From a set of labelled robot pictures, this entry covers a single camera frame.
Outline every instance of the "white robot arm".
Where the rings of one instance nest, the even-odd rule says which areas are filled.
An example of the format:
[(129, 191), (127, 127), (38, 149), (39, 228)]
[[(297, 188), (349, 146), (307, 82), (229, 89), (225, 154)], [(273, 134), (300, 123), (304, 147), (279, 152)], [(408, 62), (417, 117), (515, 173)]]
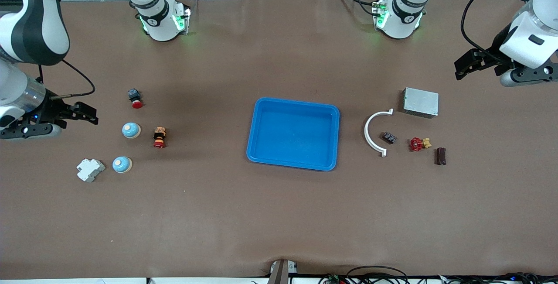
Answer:
[(130, 0), (139, 12), (144, 31), (157, 41), (169, 41), (187, 34), (190, 8), (176, 0)]
[(380, 0), (373, 12), (375, 27), (394, 39), (410, 36), (422, 17), (422, 11), (428, 0)]
[(22, 2), (20, 12), (0, 17), (0, 139), (51, 137), (66, 128), (64, 119), (96, 125), (94, 108), (66, 105), (14, 65), (55, 65), (70, 48), (60, 0)]
[(455, 76), (496, 66), (506, 87), (558, 81), (558, 0), (529, 0), (486, 50), (472, 49), (455, 62)]

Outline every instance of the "blue plastic tray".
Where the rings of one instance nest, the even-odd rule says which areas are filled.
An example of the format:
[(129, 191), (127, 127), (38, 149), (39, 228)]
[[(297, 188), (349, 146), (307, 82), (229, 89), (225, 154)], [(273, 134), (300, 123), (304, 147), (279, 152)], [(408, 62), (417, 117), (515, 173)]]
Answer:
[(255, 103), (246, 155), (257, 163), (331, 171), (338, 139), (337, 107), (264, 97)]

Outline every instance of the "white c-shaped part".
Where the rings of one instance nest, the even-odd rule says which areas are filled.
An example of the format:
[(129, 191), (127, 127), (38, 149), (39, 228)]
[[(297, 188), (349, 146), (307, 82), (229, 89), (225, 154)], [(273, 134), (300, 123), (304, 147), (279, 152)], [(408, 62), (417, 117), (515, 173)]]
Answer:
[(379, 153), (382, 153), (382, 157), (385, 157), (385, 155), (387, 154), (387, 149), (384, 149), (383, 147), (380, 147), (379, 145), (377, 145), (376, 143), (374, 143), (374, 141), (372, 141), (372, 139), (370, 138), (370, 134), (368, 133), (368, 125), (370, 125), (370, 122), (374, 119), (374, 117), (376, 116), (391, 116), (393, 115), (393, 109), (389, 109), (389, 111), (387, 112), (378, 112), (375, 113), (374, 115), (372, 115), (365, 123), (364, 125), (364, 138), (366, 139), (366, 142), (368, 142), (368, 144), (372, 147), (372, 149), (378, 151)]

